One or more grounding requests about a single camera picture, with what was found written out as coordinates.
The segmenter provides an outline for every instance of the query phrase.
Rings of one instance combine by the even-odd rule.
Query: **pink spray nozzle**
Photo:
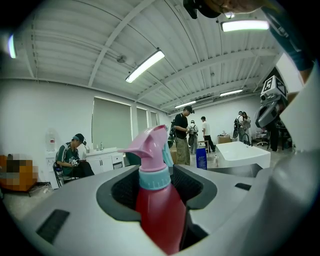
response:
[[[162,150],[167,142],[166,126],[158,125],[146,129],[139,134],[131,143],[129,148],[118,150],[118,152],[132,152],[141,158],[140,171],[156,172],[164,169]]]

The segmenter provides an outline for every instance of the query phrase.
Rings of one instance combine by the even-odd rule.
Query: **white table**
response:
[[[240,141],[217,144],[218,167],[237,167],[258,164],[262,168],[270,167],[271,153],[255,147],[248,146]]]

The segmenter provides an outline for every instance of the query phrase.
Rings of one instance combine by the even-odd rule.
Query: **window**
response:
[[[157,113],[155,113],[155,112],[151,112],[151,125],[152,125],[152,127],[155,127],[158,125]]]
[[[106,148],[126,149],[132,142],[131,106],[94,98],[92,112],[93,149],[100,143]]]
[[[147,111],[142,108],[136,108],[136,116],[138,121],[138,132],[140,134],[148,128]]]

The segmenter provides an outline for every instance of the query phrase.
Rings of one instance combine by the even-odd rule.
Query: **orange object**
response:
[[[11,191],[27,192],[38,180],[32,160],[11,160],[0,156],[0,186]]]

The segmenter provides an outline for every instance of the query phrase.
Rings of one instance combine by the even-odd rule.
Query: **spray bottle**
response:
[[[166,254],[177,253],[185,226],[186,206],[171,184],[168,165],[173,166],[173,161],[166,126],[148,128],[129,148],[119,152],[132,152],[141,158],[135,210],[141,214],[142,229]]]

